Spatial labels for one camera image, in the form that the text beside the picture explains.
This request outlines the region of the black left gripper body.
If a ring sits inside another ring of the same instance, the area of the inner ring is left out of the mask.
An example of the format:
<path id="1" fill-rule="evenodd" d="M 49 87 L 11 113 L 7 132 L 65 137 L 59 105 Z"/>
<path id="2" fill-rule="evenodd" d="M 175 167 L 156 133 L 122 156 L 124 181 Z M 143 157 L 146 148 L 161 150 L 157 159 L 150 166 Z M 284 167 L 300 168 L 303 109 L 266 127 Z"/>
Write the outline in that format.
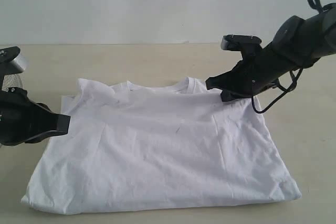
<path id="1" fill-rule="evenodd" d="M 1 145 L 39 143 L 47 138 L 49 122 L 50 108 L 31 101 L 26 90 L 1 91 Z"/>

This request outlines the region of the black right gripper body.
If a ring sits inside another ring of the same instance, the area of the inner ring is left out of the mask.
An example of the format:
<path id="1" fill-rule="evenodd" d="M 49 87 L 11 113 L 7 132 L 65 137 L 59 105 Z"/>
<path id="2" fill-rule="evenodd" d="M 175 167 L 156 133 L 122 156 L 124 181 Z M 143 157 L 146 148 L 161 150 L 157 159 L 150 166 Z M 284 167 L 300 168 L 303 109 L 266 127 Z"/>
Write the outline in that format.
<path id="1" fill-rule="evenodd" d="M 276 86 L 280 58 L 277 54 L 259 53 L 244 60 L 233 70 L 230 91 L 234 95 L 257 95 Z"/>

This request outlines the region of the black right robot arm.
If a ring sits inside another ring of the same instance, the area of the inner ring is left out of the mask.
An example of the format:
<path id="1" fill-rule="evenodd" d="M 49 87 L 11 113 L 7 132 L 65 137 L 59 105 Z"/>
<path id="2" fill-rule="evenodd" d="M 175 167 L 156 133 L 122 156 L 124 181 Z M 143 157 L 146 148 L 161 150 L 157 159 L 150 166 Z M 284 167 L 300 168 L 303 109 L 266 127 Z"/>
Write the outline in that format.
<path id="1" fill-rule="evenodd" d="M 221 90 L 223 101 L 251 98 L 276 87 L 287 72 L 312 67 L 321 57 L 335 54 L 335 4 L 308 19 L 292 16 L 262 47 L 256 36 L 226 35 L 221 48 L 239 51 L 242 59 L 223 74 L 209 77 L 207 89 Z"/>

